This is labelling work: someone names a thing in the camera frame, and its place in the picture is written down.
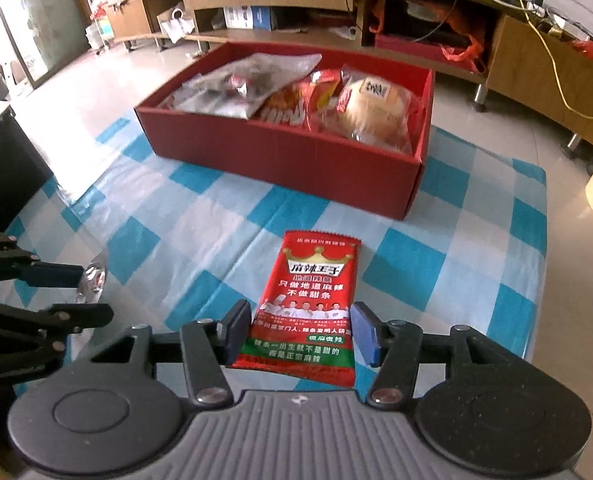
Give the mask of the silver foil snack bag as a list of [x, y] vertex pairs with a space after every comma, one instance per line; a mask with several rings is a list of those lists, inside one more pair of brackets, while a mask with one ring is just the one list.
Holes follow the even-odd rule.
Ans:
[[76, 288], [76, 304], [99, 304], [106, 277], [108, 276], [108, 254], [99, 252], [84, 269]]

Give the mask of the clear dark snack packet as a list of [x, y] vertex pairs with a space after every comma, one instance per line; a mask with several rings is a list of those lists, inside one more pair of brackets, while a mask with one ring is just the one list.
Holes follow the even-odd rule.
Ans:
[[250, 119], [277, 91], [303, 79], [321, 62], [320, 53], [254, 53], [184, 81], [167, 96], [163, 110]]

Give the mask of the blue white checkered tablecloth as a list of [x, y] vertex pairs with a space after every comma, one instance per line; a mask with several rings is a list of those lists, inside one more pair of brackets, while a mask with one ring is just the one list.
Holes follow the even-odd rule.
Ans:
[[546, 174], [442, 129], [401, 221], [156, 156], [137, 119], [99, 134], [96, 183], [73, 203], [49, 180], [7, 226], [39, 258], [108, 257], [113, 322], [92, 344], [144, 323], [160, 332], [261, 297], [289, 230], [362, 243], [356, 296], [380, 318], [428, 333], [466, 324], [528, 356], [547, 252]]

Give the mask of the red spicy snack bag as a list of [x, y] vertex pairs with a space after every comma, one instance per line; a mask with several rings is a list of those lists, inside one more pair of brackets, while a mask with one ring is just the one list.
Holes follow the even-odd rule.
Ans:
[[311, 128], [311, 119], [335, 105], [342, 84], [339, 68], [315, 70], [273, 93], [255, 118], [273, 125]]

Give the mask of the round steamed cake packet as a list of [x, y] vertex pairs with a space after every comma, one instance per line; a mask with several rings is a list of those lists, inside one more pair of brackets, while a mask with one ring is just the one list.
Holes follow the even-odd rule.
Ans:
[[321, 129], [344, 138], [413, 154], [411, 122], [423, 110], [411, 90], [385, 78], [344, 65], [339, 96], [317, 113]]

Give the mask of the wooden tv stand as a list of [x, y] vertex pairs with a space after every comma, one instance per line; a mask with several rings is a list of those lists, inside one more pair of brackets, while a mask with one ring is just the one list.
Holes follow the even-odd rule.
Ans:
[[431, 68], [512, 99], [593, 144], [593, 40], [577, 40], [542, 0], [110, 0], [122, 44], [162, 41], [174, 10], [202, 42], [305, 44]]

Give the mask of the blue white carton box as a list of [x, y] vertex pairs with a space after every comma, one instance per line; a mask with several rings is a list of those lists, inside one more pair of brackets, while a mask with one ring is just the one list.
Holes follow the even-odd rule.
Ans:
[[226, 6], [223, 9], [228, 29], [274, 30], [276, 15], [269, 6]]

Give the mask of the black cabinet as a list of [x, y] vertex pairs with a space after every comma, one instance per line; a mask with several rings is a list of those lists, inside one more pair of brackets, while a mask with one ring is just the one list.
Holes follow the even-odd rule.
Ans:
[[0, 232], [53, 175], [12, 108], [0, 103]]

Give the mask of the orange plastic bag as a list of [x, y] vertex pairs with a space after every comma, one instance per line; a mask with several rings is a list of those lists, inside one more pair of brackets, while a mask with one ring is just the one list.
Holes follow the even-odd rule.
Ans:
[[377, 48], [469, 73], [487, 71], [485, 26], [464, 16], [456, 2], [377, 0], [370, 10], [369, 31]]

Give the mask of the red cardboard box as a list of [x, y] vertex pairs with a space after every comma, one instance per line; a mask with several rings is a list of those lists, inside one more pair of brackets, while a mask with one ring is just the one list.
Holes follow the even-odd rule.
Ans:
[[[323, 57], [319, 64], [322, 68], [350, 65], [411, 90], [420, 104], [419, 112], [408, 122], [413, 151], [405, 155], [303, 127], [162, 107], [163, 100], [184, 81], [255, 52], [317, 52]], [[402, 220], [411, 209], [426, 169], [433, 90], [433, 70], [362, 50], [227, 42], [162, 84], [136, 106], [135, 112], [152, 150], [159, 156], [240, 174]]]

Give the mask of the red crown spicy strip packet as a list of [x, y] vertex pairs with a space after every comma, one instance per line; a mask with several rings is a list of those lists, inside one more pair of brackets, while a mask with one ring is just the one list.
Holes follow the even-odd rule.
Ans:
[[361, 247], [337, 233], [284, 233], [234, 367], [353, 387], [350, 308]]

